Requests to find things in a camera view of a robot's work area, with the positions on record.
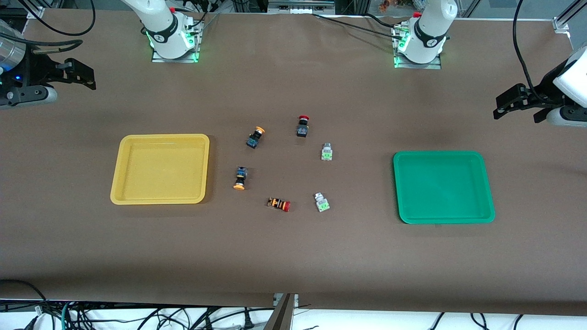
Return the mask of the green plastic tray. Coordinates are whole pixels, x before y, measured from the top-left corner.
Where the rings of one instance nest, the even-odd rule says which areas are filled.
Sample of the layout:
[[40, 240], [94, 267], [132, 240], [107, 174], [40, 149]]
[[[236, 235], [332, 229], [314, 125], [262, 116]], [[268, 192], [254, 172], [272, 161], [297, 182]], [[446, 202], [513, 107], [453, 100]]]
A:
[[482, 155], [405, 151], [392, 158], [398, 214], [406, 224], [488, 224], [495, 208]]

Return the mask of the yellow plastic tray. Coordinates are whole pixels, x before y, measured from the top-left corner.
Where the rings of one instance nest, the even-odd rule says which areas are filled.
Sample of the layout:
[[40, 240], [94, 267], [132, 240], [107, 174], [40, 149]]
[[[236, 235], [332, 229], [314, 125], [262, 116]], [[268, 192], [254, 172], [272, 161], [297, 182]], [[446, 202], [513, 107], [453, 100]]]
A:
[[116, 205], [199, 204], [207, 188], [205, 134], [131, 134], [119, 145], [110, 199]]

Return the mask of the brown table cover sheet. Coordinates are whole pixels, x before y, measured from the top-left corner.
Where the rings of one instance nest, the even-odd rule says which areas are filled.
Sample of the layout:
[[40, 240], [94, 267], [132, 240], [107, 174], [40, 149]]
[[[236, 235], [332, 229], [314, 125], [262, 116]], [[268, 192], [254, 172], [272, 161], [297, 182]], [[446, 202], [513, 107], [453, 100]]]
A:
[[[453, 23], [441, 70], [395, 68], [383, 37], [310, 15], [220, 14], [192, 64], [151, 62], [140, 26], [98, 12], [55, 58], [92, 67], [97, 89], [57, 84], [55, 103], [0, 110], [0, 278], [50, 299], [270, 306], [293, 292], [312, 308], [587, 315], [587, 129], [493, 119], [523, 80], [511, 23]], [[204, 200], [113, 204], [131, 134], [207, 135]], [[409, 150], [479, 152], [493, 222], [403, 223], [391, 161]]]

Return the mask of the aluminium frame rail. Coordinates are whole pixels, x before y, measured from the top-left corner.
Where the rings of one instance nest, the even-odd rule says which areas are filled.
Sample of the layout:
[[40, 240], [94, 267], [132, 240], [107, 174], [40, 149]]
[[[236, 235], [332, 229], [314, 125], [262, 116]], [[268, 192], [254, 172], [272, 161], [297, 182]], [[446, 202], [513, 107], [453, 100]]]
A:
[[268, 13], [335, 15], [335, 0], [268, 0]]

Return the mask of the table support bracket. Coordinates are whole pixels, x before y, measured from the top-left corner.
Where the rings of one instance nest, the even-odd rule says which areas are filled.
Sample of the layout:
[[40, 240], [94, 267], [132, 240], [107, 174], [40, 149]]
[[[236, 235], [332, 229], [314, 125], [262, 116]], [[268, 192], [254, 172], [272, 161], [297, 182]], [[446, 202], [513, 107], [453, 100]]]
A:
[[263, 330], [291, 330], [294, 309], [299, 307], [298, 294], [274, 294], [275, 308]]

